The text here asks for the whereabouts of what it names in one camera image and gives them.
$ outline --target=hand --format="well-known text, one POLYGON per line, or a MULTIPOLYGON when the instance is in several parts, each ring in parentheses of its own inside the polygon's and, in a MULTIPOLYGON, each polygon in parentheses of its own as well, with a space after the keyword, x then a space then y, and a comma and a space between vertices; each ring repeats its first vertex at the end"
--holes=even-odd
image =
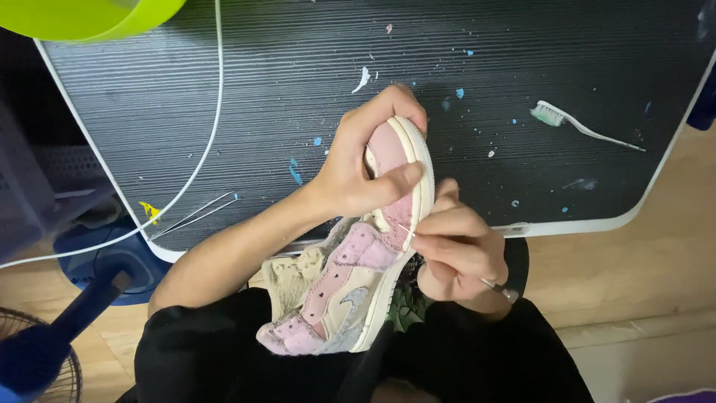
POLYGON ((505 239, 480 216, 458 200, 458 183, 446 179, 437 187, 430 215, 415 228, 411 246, 425 257, 417 274, 420 290, 429 298, 455 301, 481 313, 494 313, 509 303, 480 279, 507 281, 503 256, 505 239))
POLYGON ((404 85, 391 85, 375 98, 343 115, 333 145, 318 175, 306 185, 317 208, 332 217, 358 217, 388 206, 410 192, 422 177, 419 162, 399 166, 370 179, 363 154, 375 129, 394 115, 427 131, 425 109, 404 85))

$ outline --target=yellow paint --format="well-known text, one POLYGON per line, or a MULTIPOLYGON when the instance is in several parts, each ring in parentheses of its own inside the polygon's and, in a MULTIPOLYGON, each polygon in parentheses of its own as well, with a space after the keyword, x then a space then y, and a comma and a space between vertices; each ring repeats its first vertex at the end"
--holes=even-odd
POLYGON ((144 207, 144 214, 147 215, 148 219, 152 219, 152 218, 156 217, 157 214, 159 214, 159 212, 161 211, 159 209, 155 209, 154 207, 152 207, 151 204, 145 203, 143 201, 140 201, 139 204, 141 204, 144 207))

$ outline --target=white paint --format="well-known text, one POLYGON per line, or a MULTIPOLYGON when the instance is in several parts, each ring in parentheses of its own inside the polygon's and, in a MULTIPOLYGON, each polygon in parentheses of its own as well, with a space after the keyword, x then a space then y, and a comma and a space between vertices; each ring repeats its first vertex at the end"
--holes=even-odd
POLYGON ((370 74, 368 73, 368 69, 367 69, 366 67, 363 67, 362 72, 363 72, 363 76, 360 77, 360 84, 358 84, 358 86, 356 87, 355 90, 351 91, 351 94, 357 93, 358 90, 360 90, 361 88, 363 88, 363 86, 368 83, 368 79, 370 78, 370 74))

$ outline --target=black shirt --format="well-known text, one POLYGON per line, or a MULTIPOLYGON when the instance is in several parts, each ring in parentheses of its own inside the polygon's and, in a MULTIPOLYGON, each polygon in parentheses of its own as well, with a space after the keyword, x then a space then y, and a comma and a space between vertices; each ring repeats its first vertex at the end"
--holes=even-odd
POLYGON ((256 341, 271 320, 265 290, 202 308, 159 310, 135 356, 140 403, 368 402, 385 378, 405 379, 442 402, 592 402, 574 361, 532 302, 486 323, 455 303, 433 303, 424 323, 370 350, 277 356, 256 341))

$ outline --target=paintbrush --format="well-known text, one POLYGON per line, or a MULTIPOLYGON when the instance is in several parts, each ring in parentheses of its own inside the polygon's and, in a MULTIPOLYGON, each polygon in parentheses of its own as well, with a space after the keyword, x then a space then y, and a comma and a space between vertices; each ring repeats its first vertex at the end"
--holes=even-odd
MULTIPOLYGON (((400 224, 398 224, 398 227, 403 228, 411 237, 415 237, 415 233, 413 231, 410 231, 408 228, 405 228, 400 224)), ((520 293, 518 293, 517 291, 511 290, 509 288, 504 288, 502 285, 499 285, 493 281, 485 280, 484 278, 481 278, 480 281, 484 285, 487 285, 493 291, 504 295, 505 298, 507 298, 507 301, 509 301, 510 303, 515 303, 515 301, 517 301, 517 298, 520 297, 520 293)))

